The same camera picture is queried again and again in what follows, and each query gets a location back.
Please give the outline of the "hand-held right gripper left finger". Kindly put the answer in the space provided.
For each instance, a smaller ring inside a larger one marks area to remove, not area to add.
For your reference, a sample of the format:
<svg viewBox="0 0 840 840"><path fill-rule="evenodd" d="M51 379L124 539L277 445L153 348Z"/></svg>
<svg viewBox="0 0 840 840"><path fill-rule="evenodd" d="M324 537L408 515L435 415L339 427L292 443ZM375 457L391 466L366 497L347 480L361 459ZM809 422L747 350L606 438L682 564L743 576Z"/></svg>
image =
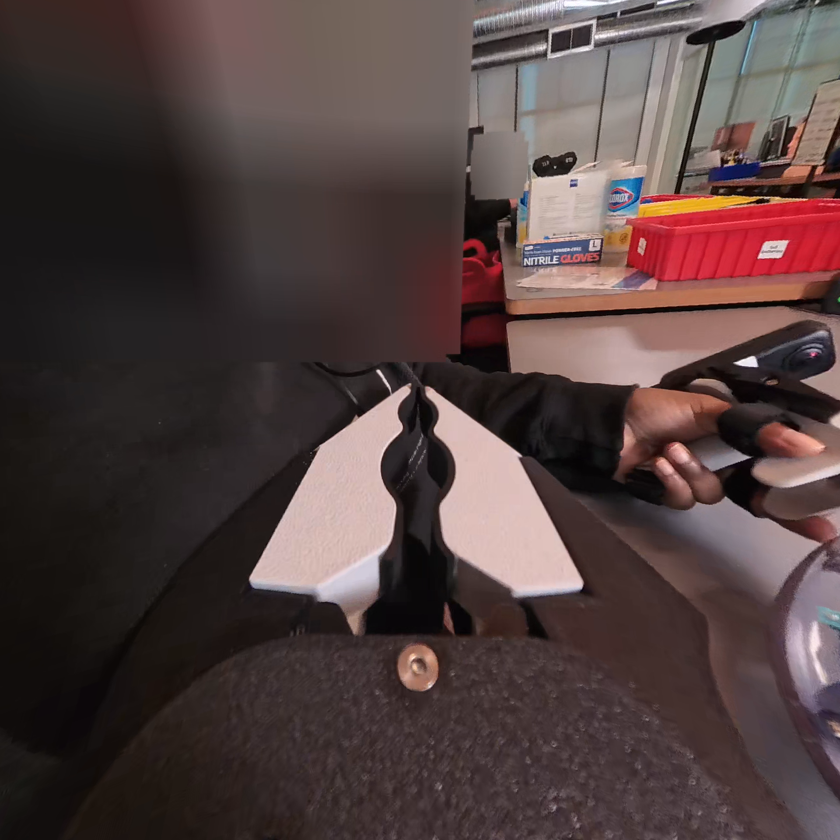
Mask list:
<svg viewBox="0 0 840 840"><path fill-rule="evenodd" d="M398 408L410 394L404 386L318 447L249 576L253 589L335 604L362 634L396 521L382 458L403 432Z"/></svg>

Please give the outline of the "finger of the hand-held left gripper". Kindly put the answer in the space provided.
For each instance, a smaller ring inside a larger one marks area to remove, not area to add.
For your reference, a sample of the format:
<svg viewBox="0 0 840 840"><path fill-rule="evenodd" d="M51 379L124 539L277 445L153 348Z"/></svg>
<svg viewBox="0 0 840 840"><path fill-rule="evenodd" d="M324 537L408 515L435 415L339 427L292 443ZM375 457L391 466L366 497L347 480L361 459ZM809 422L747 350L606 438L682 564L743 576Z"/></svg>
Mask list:
<svg viewBox="0 0 840 840"><path fill-rule="evenodd" d="M839 509L839 479L821 479L806 485L771 488L764 497L764 512L774 519L799 521Z"/></svg>
<svg viewBox="0 0 840 840"><path fill-rule="evenodd" d="M752 477L774 489L793 489L839 475L839 451L825 449L801 458L764 457L752 465Z"/></svg>

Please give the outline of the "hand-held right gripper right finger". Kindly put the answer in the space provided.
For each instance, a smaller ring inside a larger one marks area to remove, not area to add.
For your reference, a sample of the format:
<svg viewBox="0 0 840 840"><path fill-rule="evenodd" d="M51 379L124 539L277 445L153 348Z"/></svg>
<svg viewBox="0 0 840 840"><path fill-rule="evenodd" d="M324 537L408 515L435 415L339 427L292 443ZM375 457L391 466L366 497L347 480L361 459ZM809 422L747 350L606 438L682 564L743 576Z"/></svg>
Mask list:
<svg viewBox="0 0 840 840"><path fill-rule="evenodd" d="M578 594L583 579L519 453L433 388L432 432L450 477L440 533L454 555L455 601L472 617L532 598Z"/></svg>

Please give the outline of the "clear maze ball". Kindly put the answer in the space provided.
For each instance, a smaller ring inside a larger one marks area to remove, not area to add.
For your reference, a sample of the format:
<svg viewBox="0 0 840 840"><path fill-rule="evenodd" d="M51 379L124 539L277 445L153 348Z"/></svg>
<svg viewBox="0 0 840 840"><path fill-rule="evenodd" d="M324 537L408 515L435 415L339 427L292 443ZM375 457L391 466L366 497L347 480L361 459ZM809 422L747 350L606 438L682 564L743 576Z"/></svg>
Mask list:
<svg viewBox="0 0 840 840"><path fill-rule="evenodd" d="M839 796L839 540L786 578L770 619L771 664L797 736Z"/></svg>

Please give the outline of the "person's left forearm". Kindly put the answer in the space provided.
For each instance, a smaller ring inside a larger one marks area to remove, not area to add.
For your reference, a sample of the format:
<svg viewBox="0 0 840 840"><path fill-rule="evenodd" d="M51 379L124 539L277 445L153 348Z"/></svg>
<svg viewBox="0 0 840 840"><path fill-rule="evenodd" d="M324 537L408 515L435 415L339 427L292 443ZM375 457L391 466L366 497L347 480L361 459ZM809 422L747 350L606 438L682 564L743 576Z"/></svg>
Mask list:
<svg viewBox="0 0 840 840"><path fill-rule="evenodd" d="M454 362L412 362L415 377L535 459L570 490L611 494L635 385L571 381L554 374L486 373Z"/></svg>

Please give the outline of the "person's left hand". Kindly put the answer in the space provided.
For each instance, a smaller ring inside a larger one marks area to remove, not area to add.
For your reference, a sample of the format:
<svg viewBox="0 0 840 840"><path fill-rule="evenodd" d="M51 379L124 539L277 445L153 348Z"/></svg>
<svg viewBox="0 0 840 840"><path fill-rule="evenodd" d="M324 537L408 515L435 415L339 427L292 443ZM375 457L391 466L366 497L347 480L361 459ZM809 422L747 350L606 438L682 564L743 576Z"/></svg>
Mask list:
<svg viewBox="0 0 840 840"><path fill-rule="evenodd" d="M626 407L624 443L615 480L626 481L634 469L648 465L664 488L665 507L685 511L697 504L718 504L725 497L722 478L702 465L687 445L716 434L719 416L729 407L706 394L636 389ZM762 427L758 441L762 451L773 457L813 457L824 449L819 441L780 423ZM838 538L834 525L822 517L768 517L762 491L756 491L749 509L756 517L769 518L817 543Z"/></svg>

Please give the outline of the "red plastic bin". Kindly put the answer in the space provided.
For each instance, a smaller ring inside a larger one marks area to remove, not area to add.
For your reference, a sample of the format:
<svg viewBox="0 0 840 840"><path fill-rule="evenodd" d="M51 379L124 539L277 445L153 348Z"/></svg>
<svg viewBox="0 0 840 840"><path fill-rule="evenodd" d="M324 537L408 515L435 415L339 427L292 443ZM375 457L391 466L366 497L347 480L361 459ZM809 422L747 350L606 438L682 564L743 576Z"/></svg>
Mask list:
<svg viewBox="0 0 840 840"><path fill-rule="evenodd" d="M839 268L839 202L742 204L632 221L626 264L661 282Z"/></svg>

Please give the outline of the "yellow plastic bin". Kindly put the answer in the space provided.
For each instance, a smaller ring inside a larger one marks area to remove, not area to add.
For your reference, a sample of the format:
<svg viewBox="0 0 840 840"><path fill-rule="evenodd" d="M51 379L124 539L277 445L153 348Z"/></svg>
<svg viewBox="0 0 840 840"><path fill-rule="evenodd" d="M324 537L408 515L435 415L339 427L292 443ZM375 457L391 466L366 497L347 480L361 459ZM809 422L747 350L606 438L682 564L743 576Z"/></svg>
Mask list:
<svg viewBox="0 0 840 840"><path fill-rule="evenodd" d="M645 196L638 208L637 217L663 217L677 214L713 212L729 207L751 204L783 203L791 201L783 196L722 196L657 194Z"/></svg>

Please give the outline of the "white wipes canister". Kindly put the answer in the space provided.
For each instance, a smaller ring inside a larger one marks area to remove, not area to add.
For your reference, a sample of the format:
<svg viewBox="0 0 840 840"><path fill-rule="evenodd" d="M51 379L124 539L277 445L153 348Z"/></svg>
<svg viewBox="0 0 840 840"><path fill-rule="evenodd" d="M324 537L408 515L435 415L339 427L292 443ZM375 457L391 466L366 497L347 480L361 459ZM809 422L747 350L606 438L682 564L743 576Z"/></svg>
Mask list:
<svg viewBox="0 0 840 840"><path fill-rule="evenodd" d="M617 161L609 172L603 215L603 253L620 254L629 249L633 226L638 216L644 182L645 164Z"/></svg>

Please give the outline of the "blue white glove box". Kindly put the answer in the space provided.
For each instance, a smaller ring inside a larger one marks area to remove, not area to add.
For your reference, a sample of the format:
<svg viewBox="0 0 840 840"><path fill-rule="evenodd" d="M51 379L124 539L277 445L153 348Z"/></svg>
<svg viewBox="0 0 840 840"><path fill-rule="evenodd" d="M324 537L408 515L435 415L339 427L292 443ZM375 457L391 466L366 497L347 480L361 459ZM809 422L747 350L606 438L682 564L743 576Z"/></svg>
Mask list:
<svg viewBox="0 0 840 840"><path fill-rule="evenodd" d="M544 238L521 247L522 268L549 269L558 266L585 266L602 261L602 235Z"/></svg>

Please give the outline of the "white printed box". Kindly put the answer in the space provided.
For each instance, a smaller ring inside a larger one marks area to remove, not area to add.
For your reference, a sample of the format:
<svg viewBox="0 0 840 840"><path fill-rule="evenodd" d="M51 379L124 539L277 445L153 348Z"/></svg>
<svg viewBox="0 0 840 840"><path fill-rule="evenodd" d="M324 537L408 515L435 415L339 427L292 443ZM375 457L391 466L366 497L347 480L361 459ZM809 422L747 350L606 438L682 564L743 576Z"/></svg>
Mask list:
<svg viewBox="0 0 840 840"><path fill-rule="evenodd" d="M526 242L600 235L610 182L610 171L595 164L568 175L534 175L529 183Z"/></svg>

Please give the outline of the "black floor lamp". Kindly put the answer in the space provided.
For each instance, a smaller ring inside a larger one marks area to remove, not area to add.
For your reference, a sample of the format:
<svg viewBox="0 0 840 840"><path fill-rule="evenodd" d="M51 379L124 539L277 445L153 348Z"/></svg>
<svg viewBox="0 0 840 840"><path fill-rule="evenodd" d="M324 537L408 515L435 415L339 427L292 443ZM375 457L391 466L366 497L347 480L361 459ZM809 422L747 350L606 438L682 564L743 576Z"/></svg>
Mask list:
<svg viewBox="0 0 840 840"><path fill-rule="evenodd" d="M708 78L711 72L711 63L715 53L715 44L723 39L729 39L737 35L746 26L746 21L743 19L720 20L714 24L710 24L691 35L686 37L686 44L688 46L705 46L706 52L700 68L700 77L696 94L694 97L692 109L690 111L688 129L686 132L686 140L682 150L682 155L677 171L675 181L675 190L677 194L681 193L683 186L688 161L690 158L690 151L692 143L697 131L697 122L699 120L700 109L705 96Z"/></svg>

